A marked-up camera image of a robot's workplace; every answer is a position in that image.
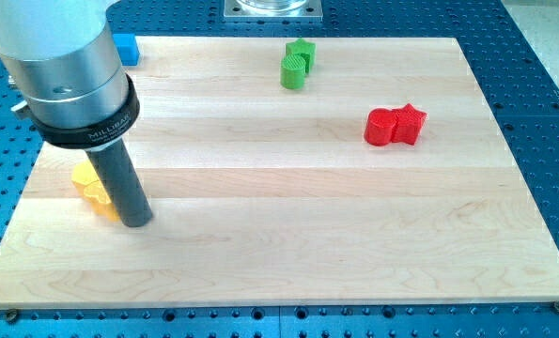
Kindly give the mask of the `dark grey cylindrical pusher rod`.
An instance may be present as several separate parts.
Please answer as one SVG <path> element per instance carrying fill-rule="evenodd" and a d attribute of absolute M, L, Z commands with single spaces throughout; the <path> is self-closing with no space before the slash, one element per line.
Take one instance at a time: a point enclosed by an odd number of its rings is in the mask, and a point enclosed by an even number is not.
<path fill-rule="evenodd" d="M 99 150 L 88 150 L 86 155 L 122 223 L 140 227 L 151 221 L 150 204 L 124 142 L 119 139 Z"/>

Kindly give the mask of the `black Millibar tool collar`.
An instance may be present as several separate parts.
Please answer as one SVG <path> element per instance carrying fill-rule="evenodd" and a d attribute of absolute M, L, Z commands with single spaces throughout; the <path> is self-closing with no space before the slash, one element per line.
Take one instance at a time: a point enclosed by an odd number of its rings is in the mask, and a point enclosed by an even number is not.
<path fill-rule="evenodd" d="M 86 149 L 115 141 L 132 127 L 140 111 L 133 81 L 129 75 L 126 75 L 126 79 L 129 93 L 125 102 L 112 115 L 98 123 L 75 129 L 48 126 L 36 117 L 31 118 L 32 123 L 45 142 L 61 148 Z"/>

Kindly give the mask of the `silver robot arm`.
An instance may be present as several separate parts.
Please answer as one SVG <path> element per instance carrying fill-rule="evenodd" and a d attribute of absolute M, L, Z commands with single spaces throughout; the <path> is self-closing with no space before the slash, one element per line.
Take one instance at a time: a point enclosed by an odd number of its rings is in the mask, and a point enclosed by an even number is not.
<path fill-rule="evenodd" d="M 106 19 L 109 1 L 0 0 L 0 58 L 23 95 L 13 112 L 42 139 L 85 151 L 120 220 L 152 211 L 122 136 L 140 103 Z"/>

